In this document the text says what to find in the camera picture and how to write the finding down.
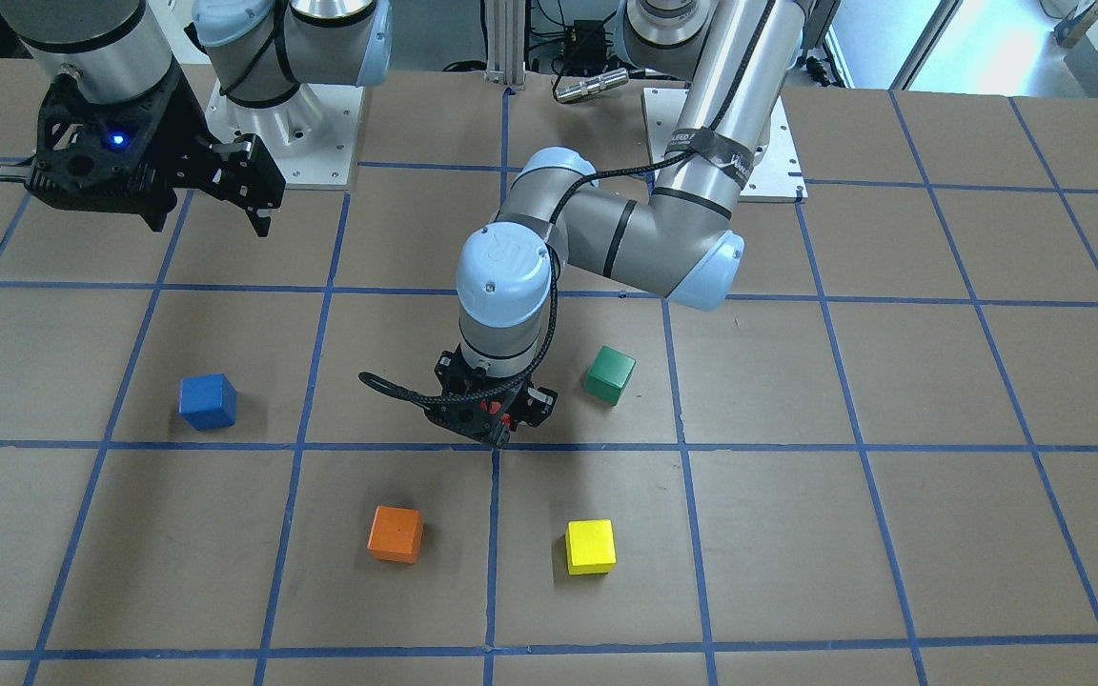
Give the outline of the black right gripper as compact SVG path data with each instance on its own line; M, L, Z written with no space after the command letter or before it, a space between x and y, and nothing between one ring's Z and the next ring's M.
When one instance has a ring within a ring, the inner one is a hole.
M270 234L285 177L260 135L219 143L183 72L167 72L144 94L93 104L70 75L53 78L36 126L33 162L0 165L0 183L67 212L138 214L164 229L175 191L197 188L247 214L257 237Z

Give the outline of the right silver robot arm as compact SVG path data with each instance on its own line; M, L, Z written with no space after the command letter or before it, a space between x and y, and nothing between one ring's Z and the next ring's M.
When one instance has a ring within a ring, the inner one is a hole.
M154 232L179 190L200 190L266 237L288 181L279 160L330 139L315 87L378 86L391 65L388 1L197 1L186 35L216 72L217 133L145 1L0 1L0 13L51 79L34 151L0 165L0 183Z

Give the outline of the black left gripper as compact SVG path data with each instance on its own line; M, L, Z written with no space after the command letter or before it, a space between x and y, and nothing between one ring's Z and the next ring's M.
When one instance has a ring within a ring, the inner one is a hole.
M440 400L424 416L444 429L494 449L509 443L522 424L537 427L552 415L558 392L533 385L530 376L491 378L467 368L459 351L441 353L435 367Z

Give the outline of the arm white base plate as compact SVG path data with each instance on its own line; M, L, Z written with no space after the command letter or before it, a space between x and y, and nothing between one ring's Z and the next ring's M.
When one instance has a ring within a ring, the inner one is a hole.
M206 121L223 142L240 133L260 135L289 190L347 191L366 95L362 87L302 85L285 103L249 109L214 92Z
M688 149L677 123L688 91L666 88L645 88L643 113L646 147L650 161L660 162L680 149ZM728 161L728 169L744 181L740 200L759 203L802 203L809 192L804 181L799 155L794 143L783 100L774 108L757 138L753 148L741 149L731 134L710 133L702 136L702 159Z

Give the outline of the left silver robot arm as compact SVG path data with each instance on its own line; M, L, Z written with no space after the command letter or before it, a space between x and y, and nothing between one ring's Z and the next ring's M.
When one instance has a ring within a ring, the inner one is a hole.
M687 83L665 151L610 171L564 147L533 153L462 244L460 339L433 370L439 390L389 394L501 448L554 411L557 392L533 376L554 339L568 268L717 310L744 252L732 214L813 12L811 1L623 1L623 60Z

